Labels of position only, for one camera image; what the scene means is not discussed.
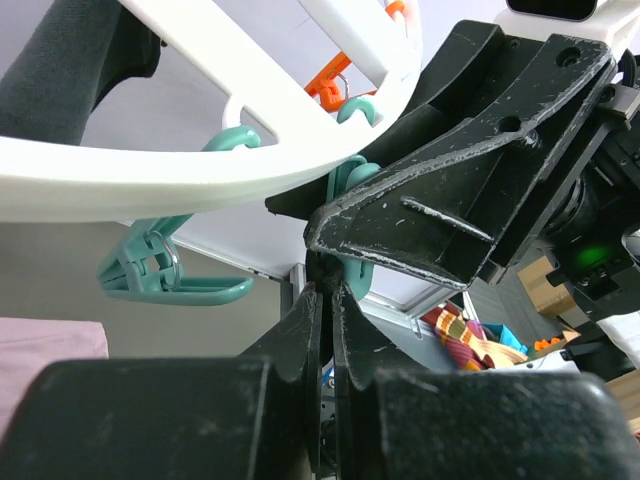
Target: metal ring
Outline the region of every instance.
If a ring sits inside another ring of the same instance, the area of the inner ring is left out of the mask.
[[[162,233],[160,233],[157,230],[147,232],[147,234],[144,237],[145,241],[149,242],[152,236],[157,237],[158,240],[160,240],[160,243],[162,243],[162,246],[167,252],[167,255],[169,255],[169,257],[171,258],[171,267],[173,269],[173,284],[167,283],[167,281],[163,277],[161,281],[162,289],[169,292],[175,292],[177,289],[180,288],[180,282],[181,282],[180,268],[179,268],[180,257],[178,256],[178,252],[174,250],[174,248],[171,246],[171,244],[167,240],[167,237],[165,237]]]
[[[333,74],[335,74],[336,77],[340,77],[342,79],[342,82],[344,83],[344,99],[348,100],[349,99],[349,80],[347,80],[347,77],[345,77],[342,73],[336,72],[334,70],[332,70],[329,73],[329,76]]]

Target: pink fabric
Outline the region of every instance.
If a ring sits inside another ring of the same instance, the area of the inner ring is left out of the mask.
[[[0,318],[0,437],[44,367],[60,360],[107,356],[100,323]]]

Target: cardboard box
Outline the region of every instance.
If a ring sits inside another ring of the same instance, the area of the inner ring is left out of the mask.
[[[640,370],[607,382],[607,387],[616,397],[627,417],[632,433],[640,432]]]
[[[576,306],[569,290],[564,285],[553,287],[547,281],[547,273],[553,266],[547,257],[542,257],[518,272],[518,277],[540,315],[555,318]]]

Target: white wall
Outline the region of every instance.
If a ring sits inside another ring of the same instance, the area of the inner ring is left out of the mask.
[[[112,356],[235,355],[279,320],[279,284],[264,278],[220,307],[107,298],[96,269],[125,231],[112,223],[0,224],[0,316],[102,322]],[[180,256],[189,275],[242,273],[191,251]]]

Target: white ceiling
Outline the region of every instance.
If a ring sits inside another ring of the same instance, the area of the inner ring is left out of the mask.
[[[20,52],[51,3],[52,0],[0,0],[0,74]],[[295,0],[217,3],[300,85],[305,85],[338,51]],[[464,18],[492,21],[504,8],[502,0],[422,0],[420,4],[425,63],[456,22]],[[224,39],[211,48],[224,48]],[[355,69],[350,68],[345,74],[352,92],[369,89],[368,81]],[[197,151],[220,130],[225,102],[226,96],[217,87],[174,50],[166,48],[151,80],[132,79],[109,94],[92,115],[83,144]],[[302,222],[270,215],[259,202],[196,215],[179,237],[247,266],[283,275],[304,258],[303,228]],[[373,291],[405,304],[426,286],[419,280],[377,268]]]

